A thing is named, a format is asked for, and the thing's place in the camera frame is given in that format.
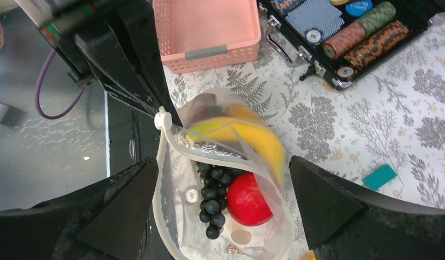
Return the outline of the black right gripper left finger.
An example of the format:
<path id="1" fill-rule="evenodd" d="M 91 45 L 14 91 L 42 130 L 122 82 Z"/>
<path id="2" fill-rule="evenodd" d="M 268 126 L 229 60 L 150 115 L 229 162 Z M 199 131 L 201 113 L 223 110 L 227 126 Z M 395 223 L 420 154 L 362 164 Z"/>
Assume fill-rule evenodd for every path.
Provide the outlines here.
<path id="1" fill-rule="evenodd" d="M 137 259 L 158 173 L 149 157 L 31 208 L 0 211 L 0 259 Z"/>

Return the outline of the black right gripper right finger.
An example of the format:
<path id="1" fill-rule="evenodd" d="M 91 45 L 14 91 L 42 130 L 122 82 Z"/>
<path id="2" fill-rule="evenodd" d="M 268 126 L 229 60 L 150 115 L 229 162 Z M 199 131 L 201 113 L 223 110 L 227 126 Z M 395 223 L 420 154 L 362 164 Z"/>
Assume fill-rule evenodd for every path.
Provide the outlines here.
<path id="1" fill-rule="evenodd" d="M 294 156 L 290 173 L 317 259 L 445 259 L 445 210 L 388 197 Z"/>

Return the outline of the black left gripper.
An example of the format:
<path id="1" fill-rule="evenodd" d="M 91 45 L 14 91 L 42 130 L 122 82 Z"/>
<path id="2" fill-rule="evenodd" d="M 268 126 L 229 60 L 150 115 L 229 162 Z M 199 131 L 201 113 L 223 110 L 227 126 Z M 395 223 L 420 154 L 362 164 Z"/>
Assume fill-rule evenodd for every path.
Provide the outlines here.
<path id="1" fill-rule="evenodd" d="M 115 99 L 153 118 L 163 106 L 182 122 L 168 91 L 155 17 L 147 1 L 17 1 L 69 66 L 78 85 L 97 79 Z M 126 55 L 117 16 L 132 44 Z"/>

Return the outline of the dark red toy fig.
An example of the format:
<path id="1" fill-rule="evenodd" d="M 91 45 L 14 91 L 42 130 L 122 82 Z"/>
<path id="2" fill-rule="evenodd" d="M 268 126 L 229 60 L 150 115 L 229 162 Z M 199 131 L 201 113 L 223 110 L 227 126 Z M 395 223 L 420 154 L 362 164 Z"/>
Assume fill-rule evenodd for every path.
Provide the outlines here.
<path id="1" fill-rule="evenodd" d="M 188 105 L 186 125 L 222 115 L 221 108 L 217 105 L 215 94 L 203 93 L 196 96 Z"/>

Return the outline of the clear zip top bag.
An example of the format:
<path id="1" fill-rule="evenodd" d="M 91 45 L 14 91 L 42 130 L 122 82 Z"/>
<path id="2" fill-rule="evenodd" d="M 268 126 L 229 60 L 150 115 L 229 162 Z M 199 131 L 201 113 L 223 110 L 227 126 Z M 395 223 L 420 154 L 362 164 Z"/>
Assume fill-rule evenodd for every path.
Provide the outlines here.
<path id="1" fill-rule="evenodd" d="M 283 198 L 285 152 L 235 92 L 209 89 L 160 107 L 152 209 L 173 259 L 287 259 L 293 220 Z"/>

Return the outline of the black toy grapes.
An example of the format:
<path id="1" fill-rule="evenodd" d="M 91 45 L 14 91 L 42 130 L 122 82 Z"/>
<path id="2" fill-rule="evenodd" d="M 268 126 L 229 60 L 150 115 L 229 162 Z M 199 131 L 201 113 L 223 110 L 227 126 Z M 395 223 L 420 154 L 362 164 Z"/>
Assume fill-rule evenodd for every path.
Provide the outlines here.
<path id="1" fill-rule="evenodd" d="M 247 173 L 244 170 L 196 162 L 199 180 L 203 184 L 200 190 L 199 219 L 207 224 L 206 237 L 217 239 L 226 222 L 223 211 L 227 209 L 227 190 L 239 176 Z"/>

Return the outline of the yellow toy banana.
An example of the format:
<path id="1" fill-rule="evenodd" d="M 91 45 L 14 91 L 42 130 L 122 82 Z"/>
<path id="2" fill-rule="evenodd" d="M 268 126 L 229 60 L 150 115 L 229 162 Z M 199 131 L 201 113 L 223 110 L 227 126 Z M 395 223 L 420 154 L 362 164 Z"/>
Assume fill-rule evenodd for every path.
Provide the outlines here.
<path id="1" fill-rule="evenodd" d="M 186 139 L 202 141 L 201 136 L 225 145 L 244 141 L 269 166 L 278 185 L 284 183 L 285 152 L 277 136 L 261 123 L 219 116 L 193 124 Z"/>

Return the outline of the orange toy fruit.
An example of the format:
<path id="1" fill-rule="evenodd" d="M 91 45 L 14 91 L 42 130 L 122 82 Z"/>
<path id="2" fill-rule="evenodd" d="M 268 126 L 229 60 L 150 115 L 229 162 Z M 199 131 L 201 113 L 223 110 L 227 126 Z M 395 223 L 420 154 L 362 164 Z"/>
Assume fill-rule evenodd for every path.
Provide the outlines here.
<path id="1" fill-rule="evenodd" d="M 248 106 L 234 104 L 224 108 L 224 114 L 229 117 L 239 118 L 247 121 L 263 123 L 263 120 Z"/>

